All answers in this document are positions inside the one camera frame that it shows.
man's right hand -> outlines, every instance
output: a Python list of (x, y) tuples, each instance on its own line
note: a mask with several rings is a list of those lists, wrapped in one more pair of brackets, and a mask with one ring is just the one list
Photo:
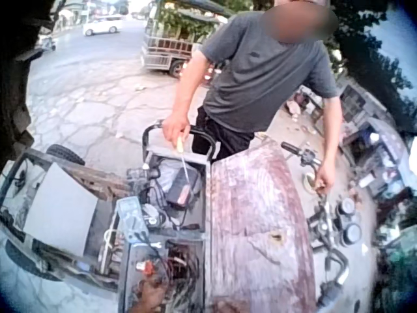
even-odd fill
[(172, 143), (174, 148), (177, 148), (178, 138), (182, 136), (182, 142), (187, 139), (190, 134), (190, 121), (186, 114), (173, 112), (162, 123), (162, 131), (166, 140)]

wooden board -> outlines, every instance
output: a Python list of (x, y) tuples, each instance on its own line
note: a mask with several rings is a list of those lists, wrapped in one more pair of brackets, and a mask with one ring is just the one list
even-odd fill
[(278, 143), (215, 162), (208, 301), (248, 312), (315, 312), (306, 220)]

road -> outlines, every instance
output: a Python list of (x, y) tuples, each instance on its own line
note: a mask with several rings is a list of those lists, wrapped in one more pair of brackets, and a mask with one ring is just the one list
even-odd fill
[(31, 64), (31, 76), (45, 76), (70, 65), (91, 61), (132, 59), (138, 57), (145, 30), (141, 20), (123, 21), (123, 28), (116, 34), (83, 35), (82, 27), (76, 27), (57, 37), (57, 50), (44, 55)]

red component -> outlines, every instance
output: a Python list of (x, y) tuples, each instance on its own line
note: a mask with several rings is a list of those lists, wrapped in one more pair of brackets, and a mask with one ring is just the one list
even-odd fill
[(145, 269), (143, 270), (143, 274), (146, 277), (151, 277), (154, 273), (155, 271), (153, 263), (149, 260), (145, 261)]

tire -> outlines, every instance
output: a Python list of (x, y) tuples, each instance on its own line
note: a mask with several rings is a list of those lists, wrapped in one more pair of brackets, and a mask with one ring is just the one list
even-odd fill
[(61, 158), (67, 161), (70, 161), (75, 164), (79, 164), (84, 166), (85, 161), (78, 156), (75, 152), (71, 151), (70, 149), (62, 146), (62, 145), (51, 145), (46, 150), (47, 155), (52, 155), (53, 157)]
[(7, 256), (13, 261), (13, 263), (15, 263), (24, 271), (27, 271), (28, 273), (31, 273), (42, 279), (50, 280), (52, 282), (60, 282), (60, 280), (55, 276), (39, 271), (35, 263), (32, 260), (30, 260), (25, 254), (21, 253), (20, 250), (17, 249), (9, 240), (6, 242), (5, 249)]
[(184, 64), (184, 60), (175, 60), (171, 63), (171, 67), (169, 68), (169, 75), (174, 78), (180, 77), (180, 72), (182, 70), (182, 65)]

